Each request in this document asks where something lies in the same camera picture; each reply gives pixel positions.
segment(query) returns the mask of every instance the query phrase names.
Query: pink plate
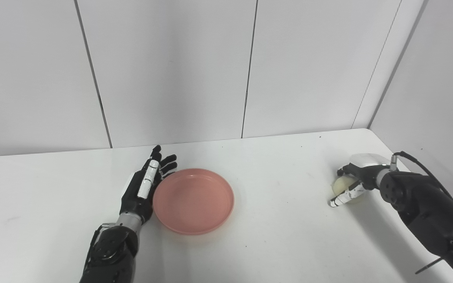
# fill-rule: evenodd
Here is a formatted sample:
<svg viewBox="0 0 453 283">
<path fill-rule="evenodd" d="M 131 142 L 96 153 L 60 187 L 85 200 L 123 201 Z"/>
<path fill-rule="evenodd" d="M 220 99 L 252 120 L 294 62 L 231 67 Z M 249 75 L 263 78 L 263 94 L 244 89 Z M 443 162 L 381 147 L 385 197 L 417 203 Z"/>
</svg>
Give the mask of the pink plate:
<svg viewBox="0 0 453 283">
<path fill-rule="evenodd" d="M 184 235 L 208 233 L 234 208 L 234 192 L 215 172 L 185 169 L 165 178 L 153 197 L 153 209 L 167 228 Z"/>
</svg>

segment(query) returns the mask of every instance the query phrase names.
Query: robotic arm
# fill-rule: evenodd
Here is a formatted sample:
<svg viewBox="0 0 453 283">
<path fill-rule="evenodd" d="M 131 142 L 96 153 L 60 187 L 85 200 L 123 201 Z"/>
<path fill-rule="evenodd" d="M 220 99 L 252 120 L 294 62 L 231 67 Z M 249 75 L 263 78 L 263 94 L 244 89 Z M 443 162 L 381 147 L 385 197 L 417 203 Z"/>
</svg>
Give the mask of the robotic arm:
<svg viewBox="0 0 453 283">
<path fill-rule="evenodd" d="M 397 156 L 419 164 L 428 176 L 400 172 Z M 453 199 L 417 159 L 405 152 L 395 153 L 390 162 L 377 154 L 355 154 L 337 174 L 353 176 L 357 181 L 331 199 L 330 206 L 340 206 L 367 190 L 378 189 L 421 244 L 453 268 Z"/>
<path fill-rule="evenodd" d="M 160 149 L 157 145 L 142 169 L 129 177 L 117 222 L 102 224 L 95 231 L 80 283 L 132 281 L 138 235 L 153 214 L 153 194 L 160 181 L 177 168 L 176 155 L 162 160 Z"/>
</svg>

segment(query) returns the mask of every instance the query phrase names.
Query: cable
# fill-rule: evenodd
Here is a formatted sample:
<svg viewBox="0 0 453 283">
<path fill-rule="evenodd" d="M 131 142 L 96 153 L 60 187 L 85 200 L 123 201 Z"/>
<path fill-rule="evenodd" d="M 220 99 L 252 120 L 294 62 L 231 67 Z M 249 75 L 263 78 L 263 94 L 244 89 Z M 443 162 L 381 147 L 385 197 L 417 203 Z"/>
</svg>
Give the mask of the cable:
<svg viewBox="0 0 453 283">
<path fill-rule="evenodd" d="M 101 232 L 102 228 L 103 228 L 102 225 L 99 226 L 99 228 L 97 228 L 97 230 L 94 232 L 94 235 L 92 236 L 92 240 L 90 241 L 90 247 L 88 248 L 88 252 L 87 252 L 87 258 L 85 259 L 85 266 L 83 267 L 83 269 L 87 268 L 88 260 L 90 260 L 90 256 L 92 255 L 92 249 L 94 248 L 94 245 L 97 240 L 97 236 L 99 236 L 99 233 Z"/>
<path fill-rule="evenodd" d="M 431 173 L 431 171 L 429 169 L 426 168 L 426 166 L 424 166 L 422 163 L 420 163 L 420 161 L 417 160 L 417 158 L 411 156 L 410 154 L 404 152 L 404 151 L 401 151 L 401 152 L 396 152 L 394 153 L 393 155 L 397 155 L 397 156 L 401 156 L 401 157 L 404 157 L 410 161 L 412 161 L 413 163 L 417 164 L 422 170 L 424 170 L 424 172 L 426 172 L 426 174 L 431 177 L 431 179 L 433 179 L 437 185 L 440 187 L 440 189 L 442 190 L 442 192 L 444 192 L 444 194 L 449 197 L 452 201 L 453 201 L 453 197 L 450 195 L 450 193 L 446 190 L 446 188 L 442 185 L 442 183 L 440 183 L 440 181 L 438 181 L 438 179 L 433 175 L 433 173 Z"/>
</svg>

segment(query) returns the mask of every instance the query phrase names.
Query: wall seam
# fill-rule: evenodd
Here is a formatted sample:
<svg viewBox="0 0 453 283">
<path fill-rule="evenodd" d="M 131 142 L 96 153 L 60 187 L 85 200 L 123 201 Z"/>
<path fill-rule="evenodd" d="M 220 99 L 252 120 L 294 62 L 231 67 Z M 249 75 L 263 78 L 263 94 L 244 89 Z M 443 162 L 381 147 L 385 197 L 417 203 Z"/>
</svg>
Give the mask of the wall seam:
<svg viewBox="0 0 453 283">
<path fill-rule="evenodd" d="M 106 136 L 108 136 L 108 143 L 110 149 L 113 148 L 111 143 L 111 135 L 109 134 L 108 122 L 106 121 L 106 114 L 104 113 L 104 106 L 102 104 L 101 94 L 99 93 L 99 86 L 97 85 L 96 73 L 94 71 L 94 64 L 92 63 L 92 57 L 90 56 L 90 49 L 88 48 L 87 36 L 85 35 L 85 28 L 83 27 L 83 20 L 81 19 L 81 14 L 79 12 L 78 1 L 74 0 L 74 6 L 76 7 L 76 13 L 78 15 L 79 27 L 81 29 L 81 34 L 83 35 L 83 43 L 85 43 L 85 50 L 87 51 L 88 64 L 90 65 L 90 71 L 92 72 L 92 78 L 94 79 L 94 86 L 96 88 L 97 100 L 99 101 L 99 107 L 101 108 L 102 120 L 104 122 L 104 129 L 106 130 Z"/>
<path fill-rule="evenodd" d="M 412 40 L 415 30 L 417 29 L 417 25 L 419 25 L 420 19 L 422 18 L 422 14 L 424 13 L 424 10 L 426 9 L 428 2 L 429 2 L 429 0 L 424 0 L 424 2 L 422 2 L 419 13 L 417 14 L 417 18 L 415 18 L 414 25 L 412 26 L 412 29 L 410 30 L 410 33 L 408 34 L 407 41 L 405 42 L 405 45 L 403 46 L 403 49 L 401 50 L 401 53 L 396 61 L 396 64 L 394 65 L 394 68 L 392 68 L 392 72 L 389 76 L 387 83 L 385 84 L 385 88 L 382 92 L 381 98 L 379 99 L 379 103 L 377 104 L 377 106 L 375 108 L 374 114 L 372 115 L 372 118 L 370 119 L 370 123 L 368 123 L 367 129 L 371 129 L 371 127 L 372 127 L 372 123 L 374 122 L 375 116 L 377 115 L 377 112 L 379 111 L 379 108 L 381 107 L 381 104 L 385 97 L 385 93 L 387 93 L 390 83 L 392 82 L 392 79 L 394 78 L 394 75 L 396 74 L 396 71 L 398 70 L 401 60 L 403 59 L 403 56 L 405 55 L 405 52 L 407 50 L 408 44 L 410 43 L 410 40 Z"/>
<path fill-rule="evenodd" d="M 248 82 L 246 85 L 246 99 L 244 100 L 244 114 L 242 116 L 241 138 L 244 137 L 244 123 L 246 122 L 246 108 L 248 107 L 249 77 L 251 74 L 251 59 L 253 59 L 253 45 L 255 42 L 255 27 L 256 27 L 256 15 L 257 14 L 258 14 L 258 0 L 256 0 L 256 5 L 255 5 L 255 19 L 253 21 L 253 36 L 251 37 L 251 50 L 250 50 L 250 54 L 249 54 L 249 67 L 248 67 Z"/>
<path fill-rule="evenodd" d="M 359 107 L 357 108 L 356 116 L 354 116 L 354 120 L 352 121 L 352 124 L 351 124 L 351 129 L 352 129 L 352 127 L 354 127 L 354 123 L 356 123 L 356 118 L 357 118 L 357 116 L 359 114 L 361 106 L 363 105 L 363 101 L 365 100 L 366 92 L 368 92 L 368 88 L 370 87 L 370 83 L 372 82 L 372 78 L 374 77 L 375 70 L 377 69 L 377 65 L 379 64 L 379 61 L 381 59 L 382 52 L 383 52 L 384 47 L 385 47 L 385 43 L 387 42 L 387 39 L 389 38 L 390 30 L 392 29 L 392 25 L 394 24 L 394 21 L 396 20 L 396 16 L 398 15 L 398 11 L 400 10 L 401 2 L 403 2 L 403 0 L 400 0 L 400 2 L 398 4 L 398 7 L 396 8 L 396 12 L 394 13 L 394 17 L 392 18 L 392 22 L 390 22 L 389 30 L 387 32 L 387 35 L 385 36 L 385 40 L 384 40 L 384 43 L 382 45 L 381 52 L 379 53 L 379 57 L 377 58 L 377 61 L 375 62 L 374 70 L 372 71 L 372 75 L 370 75 L 370 79 L 368 80 L 368 84 L 366 85 L 365 93 L 363 93 L 363 98 L 361 98 L 361 103 L 359 104 Z"/>
</svg>

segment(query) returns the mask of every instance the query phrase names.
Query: white table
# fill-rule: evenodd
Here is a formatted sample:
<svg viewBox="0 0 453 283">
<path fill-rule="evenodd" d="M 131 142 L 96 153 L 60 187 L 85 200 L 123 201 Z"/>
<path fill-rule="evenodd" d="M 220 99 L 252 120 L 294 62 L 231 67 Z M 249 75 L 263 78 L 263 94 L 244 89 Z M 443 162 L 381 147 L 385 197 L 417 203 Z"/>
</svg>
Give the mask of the white table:
<svg viewBox="0 0 453 283">
<path fill-rule="evenodd" d="M 152 147 L 0 156 L 0 283 L 74 283 L 93 231 L 117 219 L 128 175 Z M 179 168 L 207 168 L 232 185 L 234 212 L 216 231 L 180 236 L 153 216 L 140 233 L 134 282 L 453 282 L 370 192 L 330 208 L 336 169 L 355 153 L 389 157 L 354 129 L 164 145 Z"/>
</svg>

